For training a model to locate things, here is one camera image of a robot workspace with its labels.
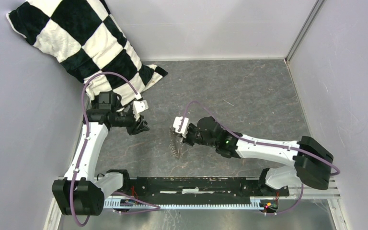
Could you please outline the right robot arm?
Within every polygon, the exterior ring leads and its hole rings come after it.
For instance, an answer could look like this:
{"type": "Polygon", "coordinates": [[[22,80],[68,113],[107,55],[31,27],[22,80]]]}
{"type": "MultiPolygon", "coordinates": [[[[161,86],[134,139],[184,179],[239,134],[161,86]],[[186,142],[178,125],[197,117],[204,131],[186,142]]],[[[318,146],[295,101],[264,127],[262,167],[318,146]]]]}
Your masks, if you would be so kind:
{"type": "Polygon", "coordinates": [[[212,147],[225,158],[260,159],[280,163],[282,167],[264,169],[259,177],[258,191],[271,195],[288,185],[304,184],[317,190],[327,190],[331,177],[333,155],[318,141],[303,136],[299,141],[259,139],[225,130],[213,117],[204,117],[196,125],[188,118],[176,117],[172,133],[181,144],[212,147]]]}

